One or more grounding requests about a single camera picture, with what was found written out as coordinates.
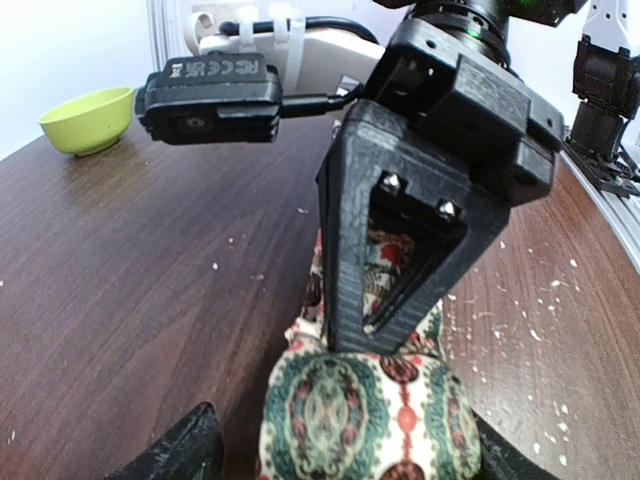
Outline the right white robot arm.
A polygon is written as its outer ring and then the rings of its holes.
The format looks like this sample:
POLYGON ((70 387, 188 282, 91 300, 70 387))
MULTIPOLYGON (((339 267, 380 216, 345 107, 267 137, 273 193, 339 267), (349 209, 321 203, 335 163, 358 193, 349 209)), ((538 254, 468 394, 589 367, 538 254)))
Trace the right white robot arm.
POLYGON ((357 22, 285 3, 195 12, 187 55, 136 112, 172 145, 270 143, 284 119, 340 124, 316 178, 324 324, 333 352, 396 352, 508 224, 547 196, 566 147, 612 154, 639 104, 635 1, 392 1, 387 44, 357 22), (549 32, 589 12, 576 130, 511 67, 509 22, 549 32))

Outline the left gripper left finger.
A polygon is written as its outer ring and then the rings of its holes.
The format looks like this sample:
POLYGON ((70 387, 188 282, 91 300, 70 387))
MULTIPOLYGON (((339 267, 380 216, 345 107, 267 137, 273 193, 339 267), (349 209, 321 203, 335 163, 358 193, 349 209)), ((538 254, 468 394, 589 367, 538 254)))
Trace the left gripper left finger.
POLYGON ((158 440, 117 470, 118 479, 221 479, 224 444, 209 402, 196 405, 158 440))

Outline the floral paisley tie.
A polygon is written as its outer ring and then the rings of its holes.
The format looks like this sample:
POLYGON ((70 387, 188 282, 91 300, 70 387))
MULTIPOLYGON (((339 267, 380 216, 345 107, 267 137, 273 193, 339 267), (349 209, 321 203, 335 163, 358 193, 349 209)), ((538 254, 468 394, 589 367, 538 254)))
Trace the floral paisley tie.
POLYGON ((268 381, 260 479, 471 479, 476 422, 441 347, 434 305, 399 351, 332 353, 324 331, 322 257, 268 381))

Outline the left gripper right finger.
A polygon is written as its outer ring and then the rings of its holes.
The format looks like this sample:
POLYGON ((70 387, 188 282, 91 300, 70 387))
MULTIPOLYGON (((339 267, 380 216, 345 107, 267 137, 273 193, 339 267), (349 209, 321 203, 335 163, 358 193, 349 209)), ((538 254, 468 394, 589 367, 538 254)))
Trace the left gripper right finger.
POLYGON ((536 465, 507 441, 481 416, 474 415, 481 444, 480 480, 553 480, 553 475, 536 465))

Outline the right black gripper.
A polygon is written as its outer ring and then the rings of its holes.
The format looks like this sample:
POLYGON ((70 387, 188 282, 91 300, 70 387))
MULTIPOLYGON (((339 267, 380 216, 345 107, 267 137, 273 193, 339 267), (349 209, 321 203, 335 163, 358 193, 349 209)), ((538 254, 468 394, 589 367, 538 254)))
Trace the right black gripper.
POLYGON ((487 190, 513 205, 550 193, 563 117, 509 61, 483 17, 398 25, 365 89, 387 109, 355 103, 317 176, 331 351, 400 348, 507 226, 510 206, 487 190), (400 266, 367 307, 376 242, 396 243, 400 266))

